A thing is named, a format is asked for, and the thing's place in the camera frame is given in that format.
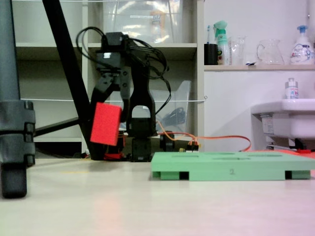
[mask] tripod leg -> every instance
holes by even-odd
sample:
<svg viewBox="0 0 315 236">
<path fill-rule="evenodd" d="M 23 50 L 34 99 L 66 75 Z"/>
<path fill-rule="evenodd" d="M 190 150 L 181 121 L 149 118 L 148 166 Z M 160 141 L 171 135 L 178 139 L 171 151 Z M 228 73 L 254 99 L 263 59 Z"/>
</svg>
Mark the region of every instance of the tripod leg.
<svg viewBox="0 0 315 236">
<path fill-rule="evenodd" d="M 5 198 L 27 193 L 26 167 L 34 164 L 35 113 L 20 100 L 11 0 L 0 1 L 0 164 Z"/>
<path fill-rule="evenodd" d="M 59 0 L 43 0 L 43 4 L 54 35 L 74 105 L 80 119 L 82 134 L 88 145 L 91 157 L 99 158 L 101 156 L 103 158 L 103 146 L 90 142 L 93 116 L 60 2 Z"/>
</svg>

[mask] green spray bottle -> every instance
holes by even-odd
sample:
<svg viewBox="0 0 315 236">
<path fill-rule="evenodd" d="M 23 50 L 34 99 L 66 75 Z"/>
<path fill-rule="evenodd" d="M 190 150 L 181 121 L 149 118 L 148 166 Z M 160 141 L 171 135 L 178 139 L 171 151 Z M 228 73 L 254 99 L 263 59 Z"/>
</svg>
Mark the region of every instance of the green spray bottle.
<svg viewBox="0 0 315 236">
<path fill-rule="evenodd" d="M 228 46 L 228 40 L 226 38 L 225 28 L 227 22 L 219 21 L 214 24 L 214 30 L 216 33 L 216 44 L 218 45 L 218 64 L 230 65 L 230 49 Z"/>
</svg>

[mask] clear plastic container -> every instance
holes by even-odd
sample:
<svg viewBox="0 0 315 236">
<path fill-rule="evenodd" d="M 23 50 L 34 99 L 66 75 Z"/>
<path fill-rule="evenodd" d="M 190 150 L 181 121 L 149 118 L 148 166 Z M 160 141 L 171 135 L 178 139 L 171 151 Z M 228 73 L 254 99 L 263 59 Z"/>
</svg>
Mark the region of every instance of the clear plastic container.
<svg viewBox="0 0 315 236">
<path fill-rule="evenodd" d="M 147 43 L 182 43 L 183 0 L 103 3 L 104 32 L 123 32 Z"/>
<path fill-rule="evenodd" d="M 156 115 L 156 120 L 160 121 L 166 130 L 173 132 L 187 131 L 187 111 L 191 81 L 183 81 L 177 91 L 172 91 L 172 98 L 168 104 Z M 156 104 L 156 111 L 164 104 L 169 92 L 151 89 L 150 93 Z M 111 104 L 123 107 L 120 92 L 113 92 L 110 96 Z M 133 118 L 148 118 L 150 112 L 147 107 L 136 106 L 132 111 Z M 120 128 L 126 130 L 126 123 L 121 123 Z M 161 127 L 157 124 L 157 131 L 161 132 Z"/>
</svg>

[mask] white sink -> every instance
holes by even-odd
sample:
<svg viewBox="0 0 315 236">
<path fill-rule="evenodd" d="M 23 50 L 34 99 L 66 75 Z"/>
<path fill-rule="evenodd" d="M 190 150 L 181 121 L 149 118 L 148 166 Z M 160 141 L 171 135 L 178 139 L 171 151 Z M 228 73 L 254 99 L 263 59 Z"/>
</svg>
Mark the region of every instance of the white sink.
<svg viewBox="0 0 315 236">
<path fill-rule="evenodd" d="M 281 100 L 251 108 L 262 119 L 267 136 L 315 138 L 315 99 Z"/>
</svg>

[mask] green tray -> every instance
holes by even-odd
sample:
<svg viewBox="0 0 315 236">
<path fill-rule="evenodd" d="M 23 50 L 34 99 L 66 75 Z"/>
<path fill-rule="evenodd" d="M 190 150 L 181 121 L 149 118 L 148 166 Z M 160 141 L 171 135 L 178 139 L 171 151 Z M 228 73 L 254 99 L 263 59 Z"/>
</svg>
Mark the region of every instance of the green tray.
<svg viewBox="0 0 315 236">
<path fill-rule="evenodd" d="M 156 152 L 151 169 L 161 180 L 310 179 L 315 159 L 281 152 Z"/>
</svg>

